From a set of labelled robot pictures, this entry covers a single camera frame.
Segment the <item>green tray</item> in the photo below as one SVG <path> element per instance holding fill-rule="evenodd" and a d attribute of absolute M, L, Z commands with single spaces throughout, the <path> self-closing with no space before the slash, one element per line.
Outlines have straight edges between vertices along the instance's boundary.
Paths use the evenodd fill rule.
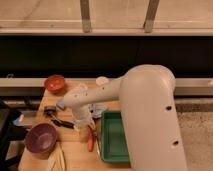
<path fill-rule="evenodd" d="M 104 162 L 129 162 L 129 154 L 119 111 L 105 111 L 101 119 L 101 159 Z"/>

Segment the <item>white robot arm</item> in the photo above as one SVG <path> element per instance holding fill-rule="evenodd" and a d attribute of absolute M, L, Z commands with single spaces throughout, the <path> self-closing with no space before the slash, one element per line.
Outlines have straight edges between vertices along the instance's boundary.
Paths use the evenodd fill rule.
<path fill-rule="evenodd" d="M 67 93 L 76 123 L 91 122 L 86 104 L 119 100 L 134 171 L 187 171 L 173 91 L 175 78 L 160 65 L 140 65 L 123 77 L 82 93 Z"/>

